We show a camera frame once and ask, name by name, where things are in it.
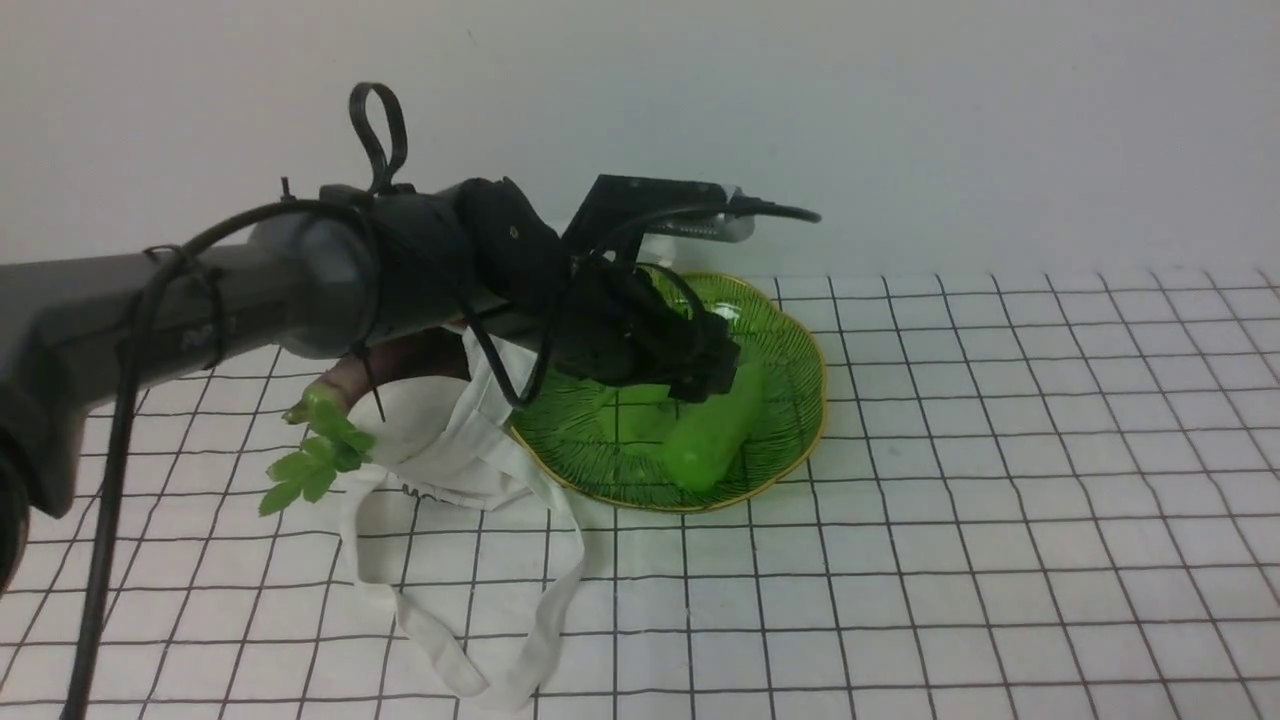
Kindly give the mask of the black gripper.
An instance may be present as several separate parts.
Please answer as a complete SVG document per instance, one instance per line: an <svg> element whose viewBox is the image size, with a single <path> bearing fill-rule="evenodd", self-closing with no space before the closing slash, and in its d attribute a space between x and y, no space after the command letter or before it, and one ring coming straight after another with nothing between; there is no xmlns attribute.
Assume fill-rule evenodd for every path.
<svg viewBox="0 0 1280 720"><path fill-rule="evenodd" d="M602 386L664 386L673 401L703 404L737 374L728 322L657 264L584 263L556 329L554 369Z"/></svg>

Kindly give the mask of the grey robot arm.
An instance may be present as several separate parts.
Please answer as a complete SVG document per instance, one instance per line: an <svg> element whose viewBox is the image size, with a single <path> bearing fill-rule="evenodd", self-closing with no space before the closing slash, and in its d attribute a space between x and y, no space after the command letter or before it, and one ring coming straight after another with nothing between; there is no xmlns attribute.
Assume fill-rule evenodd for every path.
<svg viewBox="0 0 1280 720"><path fill-rule="evenodd" d="M269 345L339 357L448 322L489 359L504 340L538 356L507 400L549 369L605 386L667 384L703 401L730 387L723 322L663 309L637 260L645 234L736 243L771 205L728 184L599 176L563 232L512 179L329 184L243 211L184 245L3 268L3 580L33 511L63 516L90 413Z"/></svg>

